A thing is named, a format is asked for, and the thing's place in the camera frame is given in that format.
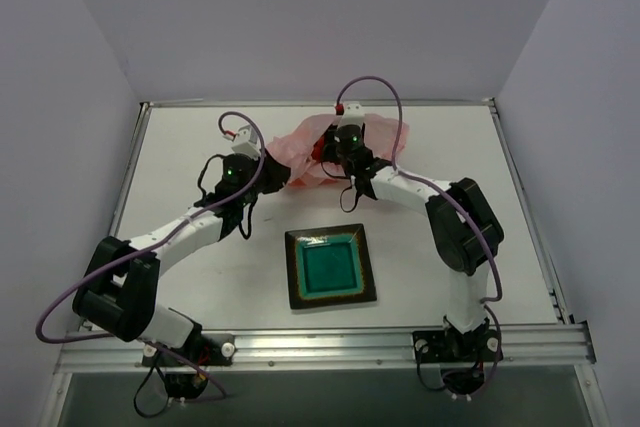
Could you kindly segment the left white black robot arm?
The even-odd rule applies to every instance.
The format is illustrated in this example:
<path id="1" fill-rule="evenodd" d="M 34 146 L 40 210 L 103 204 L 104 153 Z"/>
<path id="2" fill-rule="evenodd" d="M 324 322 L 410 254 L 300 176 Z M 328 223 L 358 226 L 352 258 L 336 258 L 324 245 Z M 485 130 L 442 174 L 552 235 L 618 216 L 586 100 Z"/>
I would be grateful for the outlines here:
<path id="1" fill-rule="evenodd" d="M 160 277 L 203 247 L 220 242 L 238 229 L 248 237 L 250 214 L 258 197 L 281 190 L 291 169 L 269 153 L 264 159 L 229 154 L 213 190 L 197 178 L 201 198 L 168 224 L 129 240 L 113 236 L 96 247 L 85 276 L 90 279 L 73 299 L 73 311 L 114 337 L 140 340 L 186 352 L 202 342 L 200 324 L 160 305 Z"/>

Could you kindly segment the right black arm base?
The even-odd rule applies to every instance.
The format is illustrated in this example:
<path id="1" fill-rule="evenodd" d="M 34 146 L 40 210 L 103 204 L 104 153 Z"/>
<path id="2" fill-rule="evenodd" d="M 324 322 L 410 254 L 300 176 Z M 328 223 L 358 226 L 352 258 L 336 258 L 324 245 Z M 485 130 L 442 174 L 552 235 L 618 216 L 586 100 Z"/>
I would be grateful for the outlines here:
<path id="1" fill-rule="evenodd" d="M 451 326 L 412 332 L 416 375 L 431 393 L 447 393 L 452 400 L 471 402 L 495 376 L 504 359 L 502 333 L 485 320 L 475 330 L 459 332 Z M 439 367 L 439 384 L 429 385 L 422 367 Z"/>

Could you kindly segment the pink plastic bag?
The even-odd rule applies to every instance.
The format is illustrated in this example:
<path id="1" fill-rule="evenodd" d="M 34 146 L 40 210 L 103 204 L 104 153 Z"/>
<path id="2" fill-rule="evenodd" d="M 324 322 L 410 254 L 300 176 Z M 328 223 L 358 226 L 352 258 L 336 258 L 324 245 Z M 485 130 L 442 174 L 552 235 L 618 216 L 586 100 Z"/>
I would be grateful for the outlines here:
<path id="1" fill-rule="evenodd" d="M 267 152 L 291 168 L 288 187 L 313 188 L 337 182 L 345 177 L 372 176 L 377 168 L 391 164 L 392 155 L 406 146 L 409 126 L 395 118 L 365 113 L 361 128 L 347 125 L 338 128 L 336 115 L 318 114 L 305 118 L 291 133 L 274 138 Z M 324 163 L 326 175 L 314 161 L 314 144 L 327 129 L 335 129 L 337 152 L 342 166 Z"/>

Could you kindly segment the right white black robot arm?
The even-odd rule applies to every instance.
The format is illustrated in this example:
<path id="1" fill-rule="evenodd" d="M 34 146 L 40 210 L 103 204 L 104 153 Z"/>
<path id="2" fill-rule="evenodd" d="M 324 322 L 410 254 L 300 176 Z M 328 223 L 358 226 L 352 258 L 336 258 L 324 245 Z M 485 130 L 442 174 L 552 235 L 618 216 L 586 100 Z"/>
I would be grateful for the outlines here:
<path id="1" fill-rule="evenodd" d="M 496 257 L 504 230 L 479 185 L 405 172 L 376 157 L 357 124 L 330 126 L 318 144 L 314 158 L 340 165 L 358 198 L 392 202 L 428 219 L 436 251 L 450 269 L 446 324 L 460 334 L 486 325 L 485 306 L 503 297 Z"/>

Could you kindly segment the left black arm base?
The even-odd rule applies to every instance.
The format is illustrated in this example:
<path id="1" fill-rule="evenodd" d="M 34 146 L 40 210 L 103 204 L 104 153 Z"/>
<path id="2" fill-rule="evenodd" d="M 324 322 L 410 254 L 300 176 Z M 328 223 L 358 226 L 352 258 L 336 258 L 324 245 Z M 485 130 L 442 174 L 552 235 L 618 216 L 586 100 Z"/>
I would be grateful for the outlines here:
<path id="1" fill-rule="evenodd" d="M 192 334 L 180 348 L 158 342 L 146 342 L 143 364 L 160 377 L 170 402 L 195 404 L 226 400 L 230 397 L 209 368 L 230 367 L 236 353 L 232 335 L 213 337 Z"/>

